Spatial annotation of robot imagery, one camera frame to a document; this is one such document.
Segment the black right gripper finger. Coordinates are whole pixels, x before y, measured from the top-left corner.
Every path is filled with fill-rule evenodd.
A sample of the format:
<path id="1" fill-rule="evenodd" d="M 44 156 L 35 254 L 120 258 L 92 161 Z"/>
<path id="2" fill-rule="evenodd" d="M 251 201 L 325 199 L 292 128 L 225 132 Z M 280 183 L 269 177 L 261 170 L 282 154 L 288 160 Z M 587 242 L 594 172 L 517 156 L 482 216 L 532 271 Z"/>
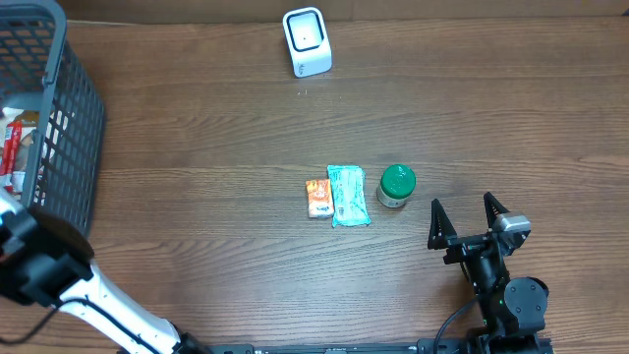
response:
<path id="1" fill-rule="evenodd" d="M 432 200 L 430 204 L 428 248 L 431 250 L 446 249 L 449 242 L 456 238 L 456 230 L 439 199 Z"/>
<path id="2" fill-rule="evenodd" d="M 484 204 L 488 228 L 493 228 L 494 223 L 501 214 L 509 212 L 509 210 L 501 204 L 491 192 L 486 192 L 484 194 Z"/>

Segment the green lidded jar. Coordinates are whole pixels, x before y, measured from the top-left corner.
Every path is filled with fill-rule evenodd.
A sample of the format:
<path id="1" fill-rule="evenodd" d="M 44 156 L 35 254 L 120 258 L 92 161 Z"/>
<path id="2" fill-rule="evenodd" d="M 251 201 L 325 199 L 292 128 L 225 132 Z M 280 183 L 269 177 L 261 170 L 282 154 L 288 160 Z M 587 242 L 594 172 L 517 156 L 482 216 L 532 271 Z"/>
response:
<path id="1" fill-rule="evenodd" d="M 407 203 L 416 186 L 417 177 L 409 166 L 393 164 L 382 173 L 376 196 L 385 207 L 398 208 Z"/>

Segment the mint green wipes pack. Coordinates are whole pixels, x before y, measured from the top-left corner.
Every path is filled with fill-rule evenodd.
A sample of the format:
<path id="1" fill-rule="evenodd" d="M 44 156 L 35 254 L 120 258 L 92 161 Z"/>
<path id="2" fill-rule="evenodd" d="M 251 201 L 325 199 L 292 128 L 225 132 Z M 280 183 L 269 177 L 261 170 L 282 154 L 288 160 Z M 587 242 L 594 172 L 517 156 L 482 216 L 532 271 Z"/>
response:
<path id="1" fill-rule="evenodd" d="M 357 165 L 328 165 L 334 214 L 332 226 L 370 225 L 365 198 L 365 171 Z"/>

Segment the orange Kleenex tissue pack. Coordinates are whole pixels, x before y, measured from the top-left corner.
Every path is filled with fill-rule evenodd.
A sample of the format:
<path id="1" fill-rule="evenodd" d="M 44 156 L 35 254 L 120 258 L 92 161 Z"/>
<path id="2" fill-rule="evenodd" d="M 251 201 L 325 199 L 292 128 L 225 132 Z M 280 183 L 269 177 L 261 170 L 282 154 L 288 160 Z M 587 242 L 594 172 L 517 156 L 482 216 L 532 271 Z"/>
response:
<path id="1" fill-rule="evenodd" d="M 306 182 L 308 195 L 308 215 L 310 218 L 328 218 L 334 214 L 329 179 L 317 179 Z"/>

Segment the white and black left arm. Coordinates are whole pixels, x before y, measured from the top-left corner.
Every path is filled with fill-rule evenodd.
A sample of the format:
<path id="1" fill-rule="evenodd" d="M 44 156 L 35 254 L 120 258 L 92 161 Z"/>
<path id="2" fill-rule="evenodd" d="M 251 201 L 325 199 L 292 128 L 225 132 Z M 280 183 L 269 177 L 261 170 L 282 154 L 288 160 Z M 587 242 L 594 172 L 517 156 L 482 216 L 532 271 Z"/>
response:
<path id="1" fill-rule="evenodd" d="M 93 326 L 120 346 L 122 353 L 206 353 L 208 349 L 135 302 L 101 271 L 86 238 L 71 224 L 26 209 L 1 191 L 1 295 L 23 306 L 51 312 L 18 339 L 21 345 L 57 313 Z"/>

